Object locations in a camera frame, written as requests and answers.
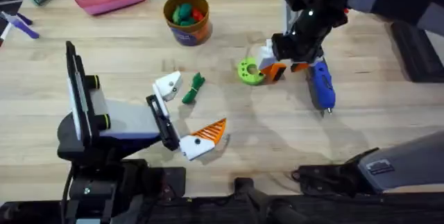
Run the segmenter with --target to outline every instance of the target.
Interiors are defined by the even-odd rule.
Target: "purple marker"
[[[35,31],[31,30],[31,28],[29,28],[22,20],[20,20],[20,18],[18,18],[17,16],[12,16],[9,15],[6,12],[1,12],[1,14],[3,15],[3,17],[9,22],[11,23],[13,26],[17,27],[18,29],[24,31],[26,34],[29,35],[29,37],[32,37],[33,39],[37,39],[39,38],[39,34],[36,33]]]

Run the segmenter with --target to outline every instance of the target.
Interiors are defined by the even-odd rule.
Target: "red toy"
[[[196,20],[196,22],[199,22],[203,19],[202,13],[200,13],[199,10],[195,8],[193,8],[193,10],[191,11],[191,15],[193,16],[194,20]]]

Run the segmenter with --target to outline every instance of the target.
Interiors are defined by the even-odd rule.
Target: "wooden table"
[[[179,70],[184,88],[168,107],[182,132],[227,117],[228,138],[193,162],[161,144],[132,156],[185,166],[188,196],[230,193],[237,176],[254,178],[267,193],[295,193],[287,175],[298,165],[340,163],[443,129],[443,86],[403,76],[387,25],[375,16],[351,12],[350,23],[325,40],[337,102],[322,119],[304,73],[286,71],[284,80],[257,87],[237,77],[238,61],[282,30],[283,0],[208,0],[213,33],[195,47],[174,40],[162,16],[165,1],[91,17],[74,0],[43,8],[25,0],[20,12],[42,37],[12,29],[0,48],[0,199],[61,197],[68,163],[56,154],[56,130],[69,112],[66,40],[87,73],[101,77],[108,98],[144,104],[156,78]],[[207,82],[194,106],[183,105],[197,71]]]

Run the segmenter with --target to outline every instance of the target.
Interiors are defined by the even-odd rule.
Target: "green toy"
[[[196,23],[196,20],[193,17],[190,17],[188,20],[184,20],[180,22],[181,26],[191,26]]]
[[[197,92],[199,91],[200,87],[202,87],[204,82],[205,78],[200,75],[200,72],[194,75],[193,83],[191,84],[191,90],[182,98],[182,103],[193,103],[194,99],[196,98]]]
[[[254,71],[252,73],[254,68],[257,68],[257,66],[255,59],[252,57],[243,59],[237,65],[237,75],[239,75],[242,82],[247,85],[258,85],[265,79],[265,75],[260,71]]]
[[[192,6],[189,3],[184,3],[180,6],[179,17],[181,20],[188,19],[191,16]]]
[[[173,23],[180,25],[180,17],[179,17],[180,6],[177,6],[173,13]]]

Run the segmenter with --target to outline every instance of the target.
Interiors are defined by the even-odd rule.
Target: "green tape roll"
[[[265,79],[265,75],[259,70],[252,74],[251,70],[254,68],[257,68],[254,58],[247,57],[241,60],[241,62],[237,65],[237,75],[239,75],[242,82],[247,85],[258,85]]]

